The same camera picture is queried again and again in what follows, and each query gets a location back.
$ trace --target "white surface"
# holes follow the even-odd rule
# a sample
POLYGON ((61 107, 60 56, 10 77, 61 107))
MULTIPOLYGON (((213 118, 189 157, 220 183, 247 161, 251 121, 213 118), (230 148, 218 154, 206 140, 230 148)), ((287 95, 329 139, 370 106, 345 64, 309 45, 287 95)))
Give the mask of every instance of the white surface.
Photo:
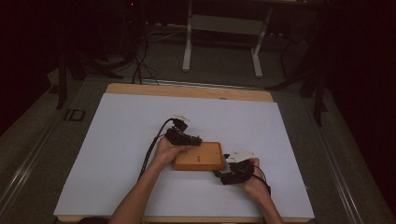
MULTIPOLYGON (((254 152, 282 217, 314 217, 276 103, 123 94, 103 96, 54 215, 111 216, 134 185, 152 139, 175 114, 191 120, 185 133, 221 142, 223 153, 254 152)), ((146 216, 262 215, 244 191, 221 185, 211 172, 169 165, 146 216)))

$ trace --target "orange box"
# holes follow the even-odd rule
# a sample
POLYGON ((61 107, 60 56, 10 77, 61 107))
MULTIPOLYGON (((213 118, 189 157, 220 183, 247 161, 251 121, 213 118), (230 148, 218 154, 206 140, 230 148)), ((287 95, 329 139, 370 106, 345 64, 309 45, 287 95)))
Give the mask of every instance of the orange box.
POLYGON ((203 142, 179 152, 173 162, 179 171, 218 171, 224 169, 224 158, 219 142, 203 142))

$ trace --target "gray floor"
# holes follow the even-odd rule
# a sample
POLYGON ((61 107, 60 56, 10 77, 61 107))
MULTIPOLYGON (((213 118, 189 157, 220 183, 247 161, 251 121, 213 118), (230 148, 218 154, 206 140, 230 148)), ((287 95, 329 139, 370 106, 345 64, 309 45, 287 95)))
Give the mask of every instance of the gray floor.
MULTIPOLYGON (((285 79, 280 63, 284 43, 279 37, 265 39, 260 53, 265 78, 257 79, 247 48, 214 48, 197 42, 192 48, 191 70, 184 73, 181 71, 184 46, 180 36, 150 41, 146 64, 143 64, 148 69, 143 66, 142 77, 156 76, 161 85, 221 85, 263 90, 285 79)), ((0 202, 1 223, 42 224, 56 220, 52 212, 106 86, 116 81, 131 82, 134 69, 132 64, 119 71, 123 80, 94 73, 84 81, 69 78, 69 97, 62 110, 55 109, 57 95, 45 93, 0 138, 0 192, 7 191, 14 173, 29 153, 39 152, 31 155, 37 158, 36 162, 24 166, 32 169, 20 171, 25 174, 21 178, 25 181, 23 188, 17 189, 12 197, 3 194, 7 197, 0 202), (85 119, 63 121, 68 108, 85 110, 85 119)), ((57 71, 49 74, 55 83, 56 76, 57 71)), ((145 78, 143 82, 156 84, 152 78, 145 78)), ((322 113, 323 127, 318 127, 312 119, 313 99, 301 98, 299 87, 297 83, 272 94, 314 209, 316 220, 309 223, 396 223, 331 93, 325 92, 324 104, 328 111, 322 113)))

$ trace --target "table leg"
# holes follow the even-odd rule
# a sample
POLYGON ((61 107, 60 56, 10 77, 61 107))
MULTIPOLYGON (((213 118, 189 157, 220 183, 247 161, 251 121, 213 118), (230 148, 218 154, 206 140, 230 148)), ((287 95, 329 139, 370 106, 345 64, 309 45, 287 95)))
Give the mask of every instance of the table leg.
POLYGON ((251 49, 251 58, 253 60, 254 73, 256 74, 256 77, 258 77, 258 78, 262 77, 262 66, 260 65, 259 51, 260 51, 260 48, 262 47, 262 41, 264 40, 265 32, 267 30, 268 22, 271 19, 273 10, 274 9, 272 7, 268 8, 268 12, 267 12, 265 21, 262 22, 262 28, 260 29, 259 39, 257 41, 256 48, 251 49))
POLYGON ((183 59, 183 72, 190 71, 190 61, 191 61, 191 20, 192 20, 192 0, 189 0, 189 17, 187 18, 187 43, 186 49, 184 50, 184 59, 183 59))

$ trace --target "left hand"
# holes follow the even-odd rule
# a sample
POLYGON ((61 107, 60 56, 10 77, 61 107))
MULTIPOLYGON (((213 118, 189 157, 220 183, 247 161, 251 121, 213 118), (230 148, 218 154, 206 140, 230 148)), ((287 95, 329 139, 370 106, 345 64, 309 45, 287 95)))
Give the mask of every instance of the left hand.
POLYGON ((171 163, 177 153, 188 148, 187 146, 174 146, 166 137, 163 137, 157 143, 157 149, 155 150, 152 163, 158 164, 163 169, 167 164, 171 163))

